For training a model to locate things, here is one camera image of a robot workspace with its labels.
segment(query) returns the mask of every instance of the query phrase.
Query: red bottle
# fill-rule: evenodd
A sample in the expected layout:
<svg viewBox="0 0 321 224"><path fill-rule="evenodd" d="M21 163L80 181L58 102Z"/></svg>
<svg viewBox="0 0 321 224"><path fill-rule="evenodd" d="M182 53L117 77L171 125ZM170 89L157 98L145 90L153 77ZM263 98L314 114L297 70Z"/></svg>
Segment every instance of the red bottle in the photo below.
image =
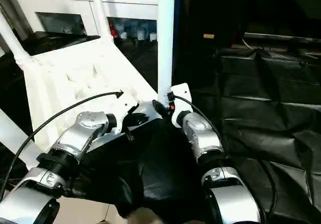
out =
<svg viewBox="0 0 321 224"><path fill-rule="evenodd" d="M117 37L117 31L114 27L114 24L112 22L109 23L110 33L113 36L113 38Z"/></svg>

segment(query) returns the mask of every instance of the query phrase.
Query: black plastic sheet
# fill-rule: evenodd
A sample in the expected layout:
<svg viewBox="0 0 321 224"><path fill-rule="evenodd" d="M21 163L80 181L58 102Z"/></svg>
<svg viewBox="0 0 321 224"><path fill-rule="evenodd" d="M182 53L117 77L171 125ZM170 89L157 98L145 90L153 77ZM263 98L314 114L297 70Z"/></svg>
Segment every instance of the black plastic sheet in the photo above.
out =
<svg viewBox="0 0 321 224"><path fill-rule="evenodd" d="M13 157L14 154L0 143L0 186L3 183L3 179L5 178ZM25 163L18 159L12 169L12 174L7 183L7 189L13 189L27 172L28 170Z"/></svg>
<svg viewBox="0 0 321 224"><path fill-rule="evenodd" d="M152 209L169 223L204 219L200 176L185 136L170 122L154 120L87 153L69 183L68 197L115 204L128 216Z"/></svg>
<svg viewBox="0 0 321 224"><path fill-rule="evenodd" d="M270 183L255 159L269 163L278 193L271 223L319 223L320 61L260 50L184 58L178 82L189 84L194 104L220 128L224 148L266 210Z"/></svg>

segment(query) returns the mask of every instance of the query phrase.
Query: floor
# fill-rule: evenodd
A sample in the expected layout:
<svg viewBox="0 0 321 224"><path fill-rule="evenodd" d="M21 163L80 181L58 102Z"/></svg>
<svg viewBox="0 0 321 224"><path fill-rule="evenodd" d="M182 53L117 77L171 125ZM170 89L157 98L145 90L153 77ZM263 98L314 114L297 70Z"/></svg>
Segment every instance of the floor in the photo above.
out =
<svg viewBox="0 0 321 224"><path fill-rule="evenodd" d="M127 221L119 216L114 205L65 197L58 201L60 210L54 224L96 224L103 220L110 224L127 224Z"/></svg>

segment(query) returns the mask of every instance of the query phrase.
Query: white bracket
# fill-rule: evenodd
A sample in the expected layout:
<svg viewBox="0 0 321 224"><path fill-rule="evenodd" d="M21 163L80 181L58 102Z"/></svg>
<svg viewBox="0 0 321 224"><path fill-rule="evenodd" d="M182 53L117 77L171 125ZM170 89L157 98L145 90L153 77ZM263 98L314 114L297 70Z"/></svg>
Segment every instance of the white bracket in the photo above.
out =
<svg viewBox="0 0 321 224"><path fill-rule="evenodd" d="M1 109L0 126L0 142L15 154L28 136ZM40 153L41 149L30 140L19 158L25 162L28 169L31 169L38 165L36 157Z"/></svg>
<svg viewBox="0 0 321 224"><path fill-rule="evenodd" d="M174 95L176 96L180 96L185 98L186 100L192 102L192 96L191 96L191 92L189 89L189 86L187 85L187 83L182 83L179 85L175 85L171 88L172 92L174 93ZM178 115L182 112L182 111L191 111L193 112L192 106L190 106L188 103L180 100L180 99L175 99L174 100L175 103L175 111L173 113L172 116L172 124L176 127L176 128L181 128L181 126L179 126L179 124L177 123L177 117Z"/></svg>
<svg viewBox="0 0 321 224"><path fill-rule="evenodd" d="M117 127L112 129L112 135L120 134L124 118L128 115L128 111L137 106L137 104L137 101L129 93L123 93L122 96L117 99L110 109L110 113L115 115L117 120Z"/></svg>

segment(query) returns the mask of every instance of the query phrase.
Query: black cable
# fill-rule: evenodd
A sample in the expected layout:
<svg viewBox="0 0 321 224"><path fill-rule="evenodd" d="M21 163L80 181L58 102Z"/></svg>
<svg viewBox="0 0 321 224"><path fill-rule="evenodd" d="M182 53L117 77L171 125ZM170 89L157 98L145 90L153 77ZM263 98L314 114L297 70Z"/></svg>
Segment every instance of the black cable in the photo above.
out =
<svg viewBox="0 0 321 224"><path fill-rule="evenodd" d="M188 103L190 106L192 106L193 109L195 109L203 118L205 118L205 120L210 124L210 126L212 127L213 131L217 134L217 136L219 137L219 139L221 140L221 136L219 135L219 132L217 130L217 128L214 126L214 124L205 116L205 114L203 114L203 112L196 107L194 104L192 104L190 101L188 101L187 99L180 97L180 96L176 96L174 95L174 98L180 99L186 103Z"/></svg>
<svg viewBox="0 0 321 224"><path fill-rule="evenodd" d="M95 99L95 98L98 98L98 97L103 97L103 96L108 96L108 95L116 95L117 98L119 98L123 93L122 92L108 92L108 93L102 93L102 94L98 94L98 95L95 95L95 96L92 96L92 97L89 97L89 98L86 98L78 103L75 103L74 105L71 105L70 107L68 108L65 108L64 110L56 113L55 115L51 116L48 120L46 120L43 124L41 124L35 131L33 131L31 133L31 135L29 135L29 137L23 142L23 144L19 147L18 151L16 152L14 158L12 159L12 162L11 162L11 165L9 167L9 170L6 174L6 177L3 181L3 184L2 184L2 187L1 187L1 192L0 192L0 201L2 201L3 197L4 197L4 194L5 194L5 191L6 191L6 185L7 185L7 182L9 180L9 176L10 176L10 173L11 173L11 170L13 168L13 166L15 165L15 162L16 160L18 159L19 155L21 154L22 150L27 146L27 144L29 143L29 141L31 140L31 138L33 136L35 136L44 126L46 126L48 123L50 123L52 120L54 120L56 117L62 115L63 113L85 103L85 102L88 102L92 99Z"/></svg>
<svg viewBox="0 0 321 224"><path fill-rule="evenodd" d="M242 32L241 32L241 23L240 23L240 25L239 25L239 30L240 30L240 34L241 34L241 40L242 40L242 42L244 43L244 45L245 45L248 49L254 50L254 48L251 47L249 44L247 44L247 42L244 40L243 34L242 34Z"/></svg>
<svg viewBox="0 0 321 224"><path fill-rule="evenodd" d="M192 106L192 108L194 108L203 118L205 118L205 120L211 125L213 131L215 131L217 133L217 135L219 134L219 132L217 131L216 127L213 125L213 123L205 116L205 114L202 113L202 111L197 108L194 104L192 104L190 101L188 101L187 99L180 97L180 96L176 96L174 95L174 98L180 99L186 103L188 103L190 106ZM251 148L249 148L248 146L246 146L244 143L241 143L247 150L249 150L250 152L252 152ZM266 219L271 218L271 216L274 214L275 208L276 208L276 202L277 202L277 191L276 191L276 185L275 182L273 180L273 177L270 173L270 171L268 170L267 166L265 165L265 163L262 160L256 159L258 161L258 163L261 165L263 171L265 172L267 178L270 181L271 184L271 190L272 190L272 202L268 211L268 214L265 215L264 209L260 206L261 209L261 214L262 214L262 218L263 218L263 223L266 222Z"/></svg>

